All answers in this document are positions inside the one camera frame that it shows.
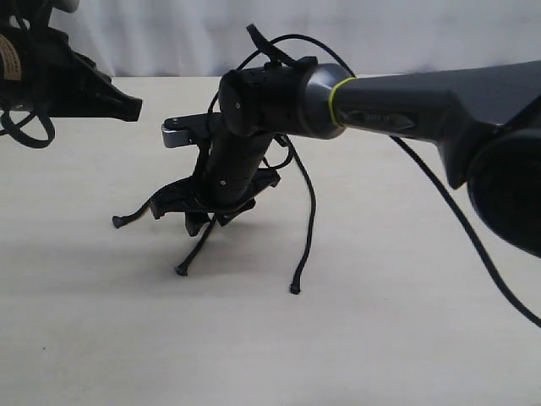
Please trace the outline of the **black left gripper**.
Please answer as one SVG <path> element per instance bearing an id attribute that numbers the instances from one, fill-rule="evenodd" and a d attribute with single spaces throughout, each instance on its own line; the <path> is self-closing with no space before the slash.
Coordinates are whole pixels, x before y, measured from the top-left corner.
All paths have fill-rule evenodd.
<path id="1" fill-rule="evenodd" d="M 115 118 L 136 122 L 143 101 L 119 90 L 96 63 L 47 29 L 29 38 L 1 27 L 1 109 L 30 112 L 40 104 L 54 118 Z"/>

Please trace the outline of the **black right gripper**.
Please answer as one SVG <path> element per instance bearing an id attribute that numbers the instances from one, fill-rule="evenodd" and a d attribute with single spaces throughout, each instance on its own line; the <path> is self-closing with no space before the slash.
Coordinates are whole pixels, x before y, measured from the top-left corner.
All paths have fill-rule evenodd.
<path id="1" fill-rule="evenodd" d="M 172 182 L 150 198 L 149 208 L 155 219 L 167 213 L 183 213 L 189 236 L 197 236 L 210 222 L 210 215 L 217 215 L 217 222 L 226 226 L 236 217 L 254 209 L 255 197 L 268 187 L 276 187 L 281 177 L 274 169 L 257 169 L 247 178 L 194 176 Z"/>

